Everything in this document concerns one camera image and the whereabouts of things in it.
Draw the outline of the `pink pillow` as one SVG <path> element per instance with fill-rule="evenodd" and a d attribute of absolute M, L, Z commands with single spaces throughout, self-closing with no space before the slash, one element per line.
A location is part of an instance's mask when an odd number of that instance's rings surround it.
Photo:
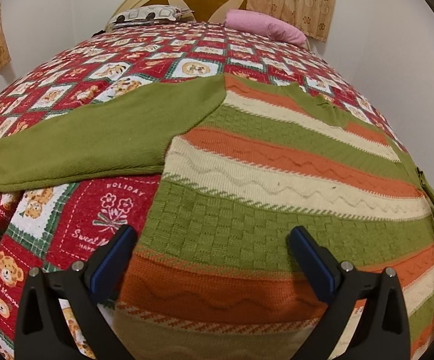
<path fill-rule="evenodd" d="M 298 47 L 303 47 L 307 42 L 306 35 L 292 24 L 252 10 L 229 10 L 224 19 L 224 25 L 230 29 Z"/>

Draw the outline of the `car print pillow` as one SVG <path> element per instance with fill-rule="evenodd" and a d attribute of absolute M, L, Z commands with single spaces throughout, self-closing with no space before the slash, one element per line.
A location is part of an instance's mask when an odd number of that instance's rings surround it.
<path fill-rule="evenodd" d="M 188 7 L 172 5 L 149 5 L 115 14 L 106 25 L 107 31 L 128 27 L 155 24 L 174 24 L 182 19 L 193 18 L 193 11 Z"/>

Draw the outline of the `red patchwork teddy bedspread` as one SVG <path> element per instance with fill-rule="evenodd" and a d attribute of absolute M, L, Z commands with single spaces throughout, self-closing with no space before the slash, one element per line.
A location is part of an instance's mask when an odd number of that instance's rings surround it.
<path fill-rule="evenodd" d="M 411 357 L 434 339 L 434 191 L 320 57 L 218 24 L 104 33 L 0 94 L 0 358 L 28 272 L 139 235 L 101 306 L 136 359 L 288 359 L 326 306 L 289 250 L 393 267 Z"/>

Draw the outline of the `green orange striped knit sweater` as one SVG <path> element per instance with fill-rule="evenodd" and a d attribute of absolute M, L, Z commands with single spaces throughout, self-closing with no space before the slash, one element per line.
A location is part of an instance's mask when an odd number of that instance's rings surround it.
<path fill-rule="evenodd" d="M 418 359 L 434 192 L 362 112 L 230 74 L 0 132 L 4 359 Z"/>

